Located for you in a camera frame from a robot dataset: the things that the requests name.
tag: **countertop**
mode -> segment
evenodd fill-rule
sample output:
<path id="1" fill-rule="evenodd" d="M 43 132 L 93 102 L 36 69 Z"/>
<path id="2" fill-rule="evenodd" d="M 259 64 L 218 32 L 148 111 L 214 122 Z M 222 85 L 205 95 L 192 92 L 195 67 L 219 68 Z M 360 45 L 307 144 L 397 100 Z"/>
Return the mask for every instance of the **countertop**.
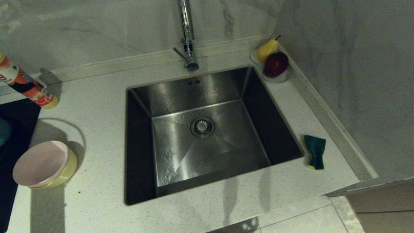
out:
<path id="1" fill-rule="evenodd" d="M 269 210 L 359 182 L 329 134 L 291 81 L 266 84 L 303 151 L 305 134 L 327 140 L 325 170 L 302 158 L 140 204 L 124 203 L 126 89 L 232 68 L 253 66 L 251 50 L 200 58 L 189 75 L 181 62 L 50 85 L 60 103 L 41 110 L 31 146 L 67 143 L 78 169 L 62 187 L 19 186 L 8 232 L 208 232 Z"/>

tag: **sink basin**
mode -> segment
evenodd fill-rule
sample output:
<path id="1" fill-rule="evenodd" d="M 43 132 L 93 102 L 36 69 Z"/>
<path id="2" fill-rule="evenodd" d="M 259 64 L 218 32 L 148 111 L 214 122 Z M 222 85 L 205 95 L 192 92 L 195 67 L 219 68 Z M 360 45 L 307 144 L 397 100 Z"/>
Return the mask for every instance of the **sink basin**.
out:
<path id="1" fill-rule="evenodd" d="M 254 68 L 127 93 L 128 205 L 301 157 Z"/>

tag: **yellow pear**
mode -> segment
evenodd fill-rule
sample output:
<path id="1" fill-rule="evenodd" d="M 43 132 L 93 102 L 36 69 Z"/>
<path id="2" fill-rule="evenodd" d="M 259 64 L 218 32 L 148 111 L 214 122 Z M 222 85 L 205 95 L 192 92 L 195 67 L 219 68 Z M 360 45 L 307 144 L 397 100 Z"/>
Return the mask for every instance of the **yellow pear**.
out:
<path id="1" fill-rule="evenodd" d="M 258 54 L 258 60 L 265 63 L 266 59 L 273 53 L 277 52 L 277 46 L 279 42 L 277 39 L 280 37 L 280 35 L 276 39 L 271 39 L 268 42 L 264 43 L 262 46 L 259 47 L 257 54 Z"/>

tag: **sink drain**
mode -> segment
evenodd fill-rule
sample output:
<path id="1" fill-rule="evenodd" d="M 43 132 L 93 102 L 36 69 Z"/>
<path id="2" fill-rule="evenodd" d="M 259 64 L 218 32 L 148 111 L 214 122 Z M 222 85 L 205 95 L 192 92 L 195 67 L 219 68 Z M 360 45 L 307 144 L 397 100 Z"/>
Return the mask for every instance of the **sink drain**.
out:
<path id="1" fill-rule="evenodd" d="M 206 116 L 195 118 L 190 126 L 191 133 L 198 138 L 210 137 L 214 133 L 215 128 L 214 121 Z"/>

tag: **tiled floor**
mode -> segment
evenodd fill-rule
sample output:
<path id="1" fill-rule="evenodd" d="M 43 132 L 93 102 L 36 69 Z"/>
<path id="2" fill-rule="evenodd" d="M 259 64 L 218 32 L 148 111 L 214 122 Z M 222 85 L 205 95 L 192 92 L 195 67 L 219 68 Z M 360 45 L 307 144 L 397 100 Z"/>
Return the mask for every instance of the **tiled floor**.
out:
<path id="1" fill-rule="evenodd" d="M 364 233 L 345 197 L 316 197 L 209 233 Z"/>

